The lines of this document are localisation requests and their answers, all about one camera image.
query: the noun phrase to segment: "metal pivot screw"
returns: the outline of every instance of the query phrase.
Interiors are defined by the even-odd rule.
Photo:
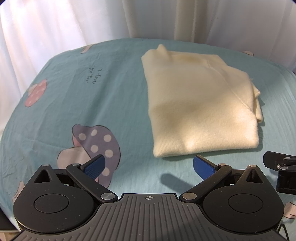
[[[197,198],[196,194],[192,193],[192,192],[186,192],[182,195],[182,197],[186,200],[193,200],[193,199]]]
[[[106,192],[101,195],[101,198],[103,200],[112,200],[113,198],[115,198],[115,195],[113,193]]]

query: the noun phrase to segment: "bed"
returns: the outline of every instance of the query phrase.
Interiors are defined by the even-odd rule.
[[[118,196],[180,195],[202,181],[193,169],[194,155],[155,158],[152,153],[141,56],[159,44],[171,51],[217,54],[227,65],[249,74],[261,92],[264,121],[258,127],[259,146],[201,155],[235,169],[256,164],[276,185],[277,172],[264,167],[262,158],[266,151],[296,154],[296,76],[291,71],[256,56],[208,45],[113,40],[50,59],[15,108],[0,143],[0,207],[15,226],[13,202],[42,164],[65,168],[103,153],[110,162],[98,180]],[[288,207],[282,222],[290,240],[295,240],[296,214],[289,210],[295,210],[296,196],[279,195]]]

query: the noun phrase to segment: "black cable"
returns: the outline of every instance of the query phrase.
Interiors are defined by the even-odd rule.
[[[281,227],[284,228],[284,231],[285,231],[285,234],[286,234],[287,241],[290,241],[289,236],[288,236],[288,232],[287,232],[287,229],[286,229],[286,226],[285,226],[283,223],[280,224],[280,226],[279,226],[277,232],[279,233],[279,231],[281,230]]]

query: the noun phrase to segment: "knit fabric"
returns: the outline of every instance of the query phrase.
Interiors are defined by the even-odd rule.
[[[142,56],[155,157],[256,148],[259,90],[218,55],[167,51]]]

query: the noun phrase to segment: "white curtain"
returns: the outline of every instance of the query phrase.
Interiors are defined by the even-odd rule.
[[[292,0],[6,0],[0,6],[0,135],[54,55],[111,39],[206,43],[296,67]]]

